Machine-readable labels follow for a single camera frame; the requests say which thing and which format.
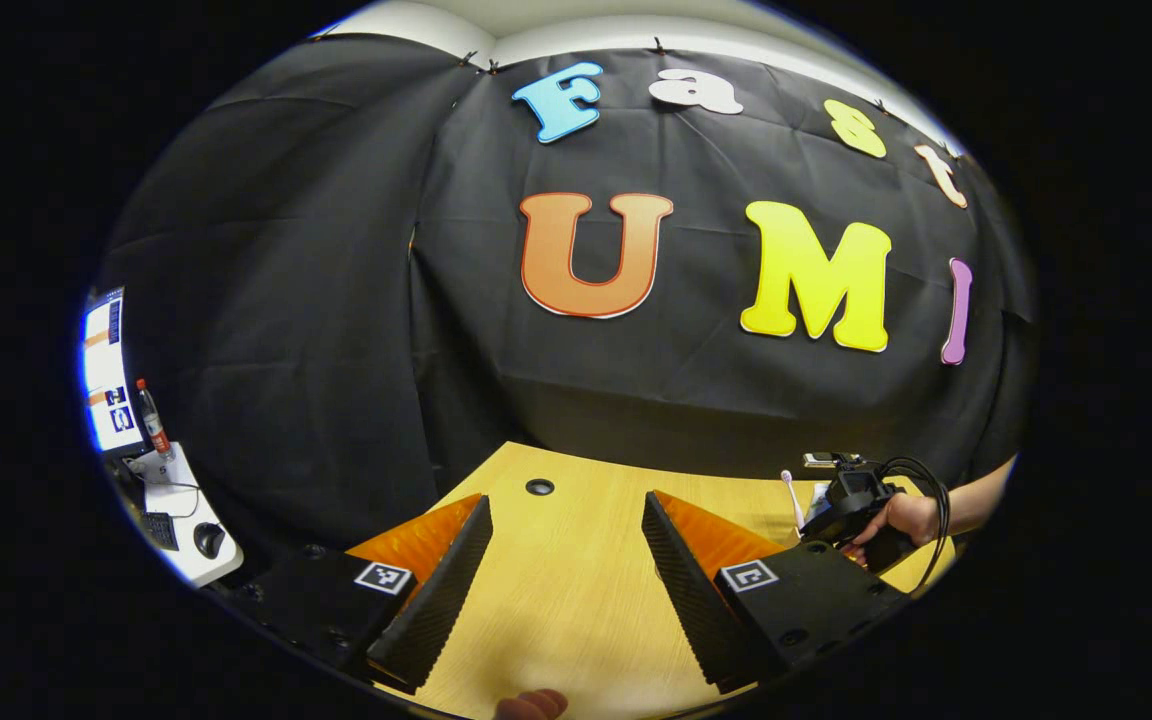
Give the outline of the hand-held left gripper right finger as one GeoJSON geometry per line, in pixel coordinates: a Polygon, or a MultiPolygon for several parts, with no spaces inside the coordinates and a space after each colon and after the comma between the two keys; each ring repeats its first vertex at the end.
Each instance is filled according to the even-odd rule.
{"type": "Polygon", "coordinates": [[[806,669],[914,601],[826,541],[771,541],[664,491],[643,535],[704,679],[730,694],[806,669]]]}

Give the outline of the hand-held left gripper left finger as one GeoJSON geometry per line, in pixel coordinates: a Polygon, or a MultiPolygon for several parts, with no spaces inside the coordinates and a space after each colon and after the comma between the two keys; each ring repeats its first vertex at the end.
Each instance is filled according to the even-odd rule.
{"type": "Polygon", "coordinates": [[[338,552],[303,547],[236,592],[236,611],[361,682],[414,694],[457,623],[493,535],[482,493],[338,552]]]}

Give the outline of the pink toothbrush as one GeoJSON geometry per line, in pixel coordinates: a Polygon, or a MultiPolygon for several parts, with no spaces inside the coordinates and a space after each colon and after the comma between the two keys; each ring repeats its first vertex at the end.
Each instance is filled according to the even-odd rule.
{"type": "Polygon", "coordinates": [[[797,537],[803,537],[803,526],[805,523],[803,515],[803,507],[801,507],[799,498],[797,498],[796,487],[794,484],[794,475],[788,469],[782,469],[780,471],[780,479],[785,483],[785,486],[790,495],[791,502],[791,514],[794,514],[794,529],[797,537]]]}

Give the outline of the wooden desktop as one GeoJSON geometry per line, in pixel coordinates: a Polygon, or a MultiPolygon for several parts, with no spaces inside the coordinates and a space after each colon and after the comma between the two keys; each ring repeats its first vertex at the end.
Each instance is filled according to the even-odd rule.
{"type": "Polygon", "coordinates": [[[653,488],[772,541],[797,541],[778,469],[675,473],[502,445],[445,497],[488,497],[493,536],[442,655],[411,700],[470,720],[492,720],[499,700],[541,688],[570,702],[561,720],[673,717],[722,702],[641,529],[653,488]],[[556,491],[530,495],[532,478],[556,491]]]}

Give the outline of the black backdrop cloth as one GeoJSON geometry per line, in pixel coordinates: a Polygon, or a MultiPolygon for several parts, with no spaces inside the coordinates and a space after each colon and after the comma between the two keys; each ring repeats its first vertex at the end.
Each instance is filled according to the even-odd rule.
{"type": "Polygon", "coordinates": [[[257,562],[429,510],[506,442],[774,477],[1020,455],[1037,282],[977,164],[744,59],[480,71],[302,41],[202,111],[96,286],[257,562]]]}

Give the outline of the white side table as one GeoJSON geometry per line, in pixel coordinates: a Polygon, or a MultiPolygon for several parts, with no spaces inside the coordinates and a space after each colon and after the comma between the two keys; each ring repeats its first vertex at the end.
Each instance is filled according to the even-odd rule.
{"type": "Polygon", "coordinates": [[[221,521],[200,482],[196,478],[185,450],[179,442],[172,442],[174,456],[166,461],[156,450],[124,461],[132,471],[132,478],[141,480],[146,511],[159,511],[172,520],[175,548],[160,547],[159,556],[172,566],[180,579],[192,588],[227,577],[241,568],[244,552],[221,521]],[[219,533],[214,556],[207,556],[195,541],[197,536],[206,536],[212,530],[219,533]]]}

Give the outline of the red label plastic bottle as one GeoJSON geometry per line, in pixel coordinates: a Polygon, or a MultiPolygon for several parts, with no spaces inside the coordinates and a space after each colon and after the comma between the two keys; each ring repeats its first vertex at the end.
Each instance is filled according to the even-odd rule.
{"type": "Polygon", "coordinates": [[[166,434],[156,397],[147,391],[145,378],[137,378],[134,384],[136,384],[137,396],[141,400],[141,416],[143,424],[145,424],[147,438],[150,438],[151,445],[154,446],[156,455],[161,458],[164,464],[170,464],[177,457],[177,452],[175,452],[168,434],[166,434]]]}

